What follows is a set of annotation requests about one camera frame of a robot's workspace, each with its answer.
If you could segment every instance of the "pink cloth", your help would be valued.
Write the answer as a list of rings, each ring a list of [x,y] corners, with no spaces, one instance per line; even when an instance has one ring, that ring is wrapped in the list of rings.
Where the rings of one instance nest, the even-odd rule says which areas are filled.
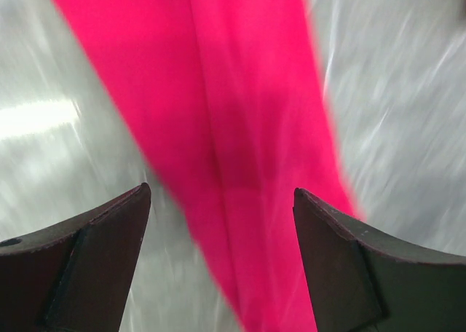
[[[55,2],[245,329],[316,331],[293,190],[352,206],[302,0]]]

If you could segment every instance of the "dark metal jaw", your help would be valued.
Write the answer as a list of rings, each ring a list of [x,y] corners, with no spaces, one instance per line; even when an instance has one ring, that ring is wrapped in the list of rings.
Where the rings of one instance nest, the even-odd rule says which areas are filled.
[[[151,204],[144,183],[116,199],[0,242],[0,332],[116,332]]]
[[[295,192],[319,332],[466,331],[466,258],[399,240]]]

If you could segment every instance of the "gray surface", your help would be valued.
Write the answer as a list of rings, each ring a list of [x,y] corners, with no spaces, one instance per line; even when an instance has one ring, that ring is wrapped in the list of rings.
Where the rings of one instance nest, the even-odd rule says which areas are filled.
[[[316,0],[344,164],[368,222],[466,255],[466,0]]]
[[[0,42],[0,241],[148,180],[154,207],[121,331],[237,331],[183,216],[50,0],[0,0]]]
[[[466,254],[465,0],[312,3],[344,166],[369,223]],[[148,179],[154,210],[122,331],[237,331],[50,0],[0,0],[0,40],[0,240]]]

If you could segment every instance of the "fabric fold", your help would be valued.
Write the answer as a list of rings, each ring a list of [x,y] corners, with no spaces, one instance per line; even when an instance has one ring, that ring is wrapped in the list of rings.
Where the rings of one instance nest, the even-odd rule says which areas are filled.
[[[55,0],[249,332],[316,331],[301,187],[352,206],[302,0]]]

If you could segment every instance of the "gray background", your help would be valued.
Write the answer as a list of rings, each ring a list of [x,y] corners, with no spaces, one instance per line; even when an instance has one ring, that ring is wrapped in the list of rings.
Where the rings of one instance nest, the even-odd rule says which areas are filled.
[[[466,0],[308,1],[344,170],[368,222],[466,255]],[[0,240],[148,181],[153,209],[121,330],[238,331],[50,0],[0,0],[0,45],[0,118],[22,122],[0,122]],[[28,122],[31,108],[57,114]]]

